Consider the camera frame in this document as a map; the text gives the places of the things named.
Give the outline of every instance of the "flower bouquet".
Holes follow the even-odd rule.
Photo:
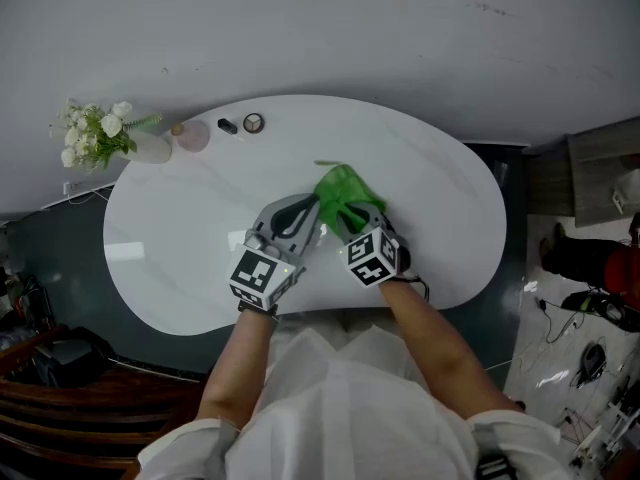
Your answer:
[[[136,128],[157,124],[162,120],[160,114],[152,114],[142,119],[125,122],[131,112],[131,104],[126,101],[116,103],[109,112],[98,105],[80,106],[72,100],[67,101],[64,115],[65,149],[61,159],[65,167],[84,166],[95,169],[99,163],[106,169],[114,153],[127,155],[137,152],[138,145],[131,139],[129,132]]]

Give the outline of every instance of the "white table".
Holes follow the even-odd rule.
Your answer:
[[[242,129],[261,114],[257,135]],[[231,136],[218,129],[226,118]],[[116,183],[104,222],[107,263],[120,295],[144,322],[177,335],[235,322],[237,299],[225,283],[231,249],[267,204],[312,192],[329,170],[354,167],[388,202],[416,270],[445,309],[479,293],[504,248],[506,216],[492,173],[465,145],[413,117],[355,100],[277,96],[205,112],[211,141],[188,153],[173,145],[161,165],[130,163]],[[347,274],[326,226],[305,252],[308,272],[279,301],[279,312],[382,306],[376,288]]]

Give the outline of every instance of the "white cube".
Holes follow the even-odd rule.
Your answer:
[[[390,239],[382,228],[361,236],[338,251],[347,270],[365,288],[395,277],[398,273],[400,245]]]
[[[304,268],[298,269],[262,251],[236,246],[227,269],[233,294],[265,311],[291,288]]]

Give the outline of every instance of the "black pants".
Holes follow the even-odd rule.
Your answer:
[[[605,289],[604,269],[609,256],[624,247],[613,240],[580,240],[564,237],[542,258],[542,268],[567,279]]]

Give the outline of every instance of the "brown wooden bench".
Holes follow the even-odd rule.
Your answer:
[[[56,327],[0,353],[0,455],[37,457],[25,464],[67,474],[77,468],[78,477],[89,468],[112,470],[104,478],[135,478],[137,453],[195,416],[202,386],[120,365],[82,388],[6,379],[29,363],[35,347],[68,332]]]

